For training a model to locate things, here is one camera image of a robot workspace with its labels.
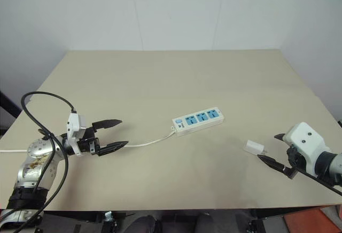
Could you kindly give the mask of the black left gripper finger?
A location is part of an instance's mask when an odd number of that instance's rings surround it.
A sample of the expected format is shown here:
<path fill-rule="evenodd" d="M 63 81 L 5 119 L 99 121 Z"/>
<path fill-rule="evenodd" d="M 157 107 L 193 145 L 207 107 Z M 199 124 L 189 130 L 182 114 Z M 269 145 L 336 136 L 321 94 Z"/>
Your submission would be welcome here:
<path fill-rule="evenodd" d="M 100 157 L 100 156 L 104 156 L 104 155 L 113 153 L 113 152 L 123 148 L 127 144 L 128 144 L 128 141 L 120 141 L 120 142 L 110 143 L 110 144 L 106 145 L 105 147 L 100 147 L 97 150 L 97 155 Z"/>
<path fill-rule="evenodd" d="M 116 125 L 122 123 L 121 120 L 118 119 L 107 119 L 102 121 L 97 121 L 92 123 L 92 128 L 94 132 L 96 132 L 98 129 L 107 129 L 115 127 Z"/>

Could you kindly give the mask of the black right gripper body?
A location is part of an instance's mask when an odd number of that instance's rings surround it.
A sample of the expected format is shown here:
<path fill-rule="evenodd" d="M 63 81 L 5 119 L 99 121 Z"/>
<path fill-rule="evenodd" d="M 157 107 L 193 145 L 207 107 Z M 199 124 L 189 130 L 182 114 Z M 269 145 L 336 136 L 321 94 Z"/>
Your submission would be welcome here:
<path fill-rule="evenodd" d="M 288 161 L 292 167 L 306 168 L 306 159 L 295 146 L 291 145 L 287 149 L 286 153 L 288 156 Z"/>

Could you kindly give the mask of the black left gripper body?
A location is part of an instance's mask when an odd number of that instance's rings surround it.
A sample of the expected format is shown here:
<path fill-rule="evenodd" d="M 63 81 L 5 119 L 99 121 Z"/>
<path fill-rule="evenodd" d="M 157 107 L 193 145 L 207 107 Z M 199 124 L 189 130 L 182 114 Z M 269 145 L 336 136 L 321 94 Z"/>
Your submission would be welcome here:
<path fill-rule="evenodd" d="M 92 155 L 99 155 L 100 142 L 98 137 L 95 136 L 96 132 L 97 130 L 93 127 L 87 128 L 83 137 L 77 141 L 81 153 L 89 152 Z"/>

